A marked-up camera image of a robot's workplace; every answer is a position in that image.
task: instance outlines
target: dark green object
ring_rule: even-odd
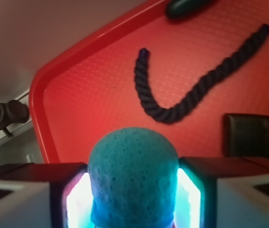
[[[177,19],[196,11],[210,1],[211,0],[172,0],[167,5],[165,14],[170,19]]]

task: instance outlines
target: tray rim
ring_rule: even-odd
[[[168,2],[146,1],[82,39],[38,70],[29,92],[29,110],[45,163],[60,163],[44,107],[44,91],[48,84],[75,64],[163,16]]]

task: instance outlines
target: black square object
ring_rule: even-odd
[[[269,158],[269,116],[225,114],[223,120],[225,156]]]

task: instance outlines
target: textured tray surface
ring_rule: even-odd
[[[135,60],[140,48],[151,51],[152,91],[161,106],[171,107],[262,23],[269,24],[269,1],[217,0],[179,23],[162,16],[55,76],[44,92],[44,107],[60,161],[88,162],[98,140],[127,126],[162,133],[179,156],[222,156],[224,113],[269,115],[269,37],[247,64],[173,125],[144,113],[133,81]]]

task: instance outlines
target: rope end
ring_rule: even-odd
[[[149,51],[145,48],[142,48],[139,50],[139,58],[148,58],[149,57]]]

